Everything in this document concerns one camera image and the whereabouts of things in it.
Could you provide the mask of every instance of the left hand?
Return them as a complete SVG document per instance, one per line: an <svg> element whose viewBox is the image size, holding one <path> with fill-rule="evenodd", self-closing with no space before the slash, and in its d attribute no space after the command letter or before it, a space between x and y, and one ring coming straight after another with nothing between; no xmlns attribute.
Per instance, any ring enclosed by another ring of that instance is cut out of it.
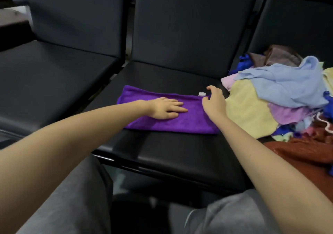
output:
<svg viewBox="0 0 333 234"><path fill-rule="evenodd" d="M156 119L176 118L178 117L177 112L187 112L187 109L180 107L184 103L178 102L176 99L160 97L145 102L149 107L148 116Z"/></svg>

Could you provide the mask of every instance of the folded purple towel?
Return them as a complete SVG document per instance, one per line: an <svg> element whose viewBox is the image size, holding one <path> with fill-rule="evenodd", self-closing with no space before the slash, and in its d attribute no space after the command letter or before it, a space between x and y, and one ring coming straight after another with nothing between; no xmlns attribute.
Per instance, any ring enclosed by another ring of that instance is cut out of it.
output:
<svg viewBox="0 0 333 234"><path fill-rule="evenodd" d="M174 119L158 120L149 116L143 116L127 125L127 129L148 130L148 131L173 131L198 134L218 134L219 129L209 119L202 107L202 97L185 96L178 94L162 94L148 92L136 87L126 85L122 95L118 98L117 104L133 102L136 100L152 100L159 97L177 99L183 102L183 107L188 112L179 113Z"/></svg>

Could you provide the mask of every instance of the yellow cloth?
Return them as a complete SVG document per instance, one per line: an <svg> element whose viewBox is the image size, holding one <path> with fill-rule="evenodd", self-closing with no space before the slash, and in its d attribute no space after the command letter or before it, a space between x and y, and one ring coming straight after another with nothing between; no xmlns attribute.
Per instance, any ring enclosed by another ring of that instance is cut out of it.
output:
<svg viewBox="0 0 333 234"><path fill-rule="evenodd" d="M333 97L333 68L327 68L323 71L323 79L330 96Z"/></svg>
<svg viewBox="0 0 333 234"><path fill-rule="evenodd" d="M275 135L275 136L272 136L272 138L275 141L288 142L293 135L294 135L293 132L287 132L285 135Z"/></svg>
<svg viewBox="0 0 333 234"><path fill-rule="evenodd" d="M274 120L268 102L259 99L249 79L237 80L226 99L227 116L254 138L271 135L278 123Z"/></svg>

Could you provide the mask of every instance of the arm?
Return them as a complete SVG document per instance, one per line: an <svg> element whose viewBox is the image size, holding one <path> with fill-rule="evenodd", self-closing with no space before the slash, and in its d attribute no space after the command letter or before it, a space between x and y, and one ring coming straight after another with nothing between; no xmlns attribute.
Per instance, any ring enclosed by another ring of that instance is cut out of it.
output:
<svg viewBox="0 0 333 234"><path fill-rule="evenodd" d="M81 113L46 126L0 151L0 230L15 233L67 175L123 127L148 115L176 118L187 109L165 97Z"/></svg>
<svg viewBox="0 0 333 234"><path fill-rule="evenodd" d="M227 118L222 91L202 105L219 127L283 233L332 233L333 204L305 176Z"/></svg>

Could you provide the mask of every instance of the row of seats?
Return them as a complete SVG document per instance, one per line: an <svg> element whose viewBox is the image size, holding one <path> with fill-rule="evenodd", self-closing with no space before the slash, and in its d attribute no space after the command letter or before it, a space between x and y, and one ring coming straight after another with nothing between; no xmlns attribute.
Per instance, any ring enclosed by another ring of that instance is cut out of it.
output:
<svg viewBox="0 0 333 234"><path fill-rule="evenodd" d="M124 62L128 0L29 0L37 41L0 53L0 130L23 137L71 114ZM131 61L85 111L124 85L198 95L227 75L256 0L136 0ZM333 66L332 0L264 0L244 51L293 47ZM251 187L222 134L122 130L95 152L153 177L228 195Z"/></svg>

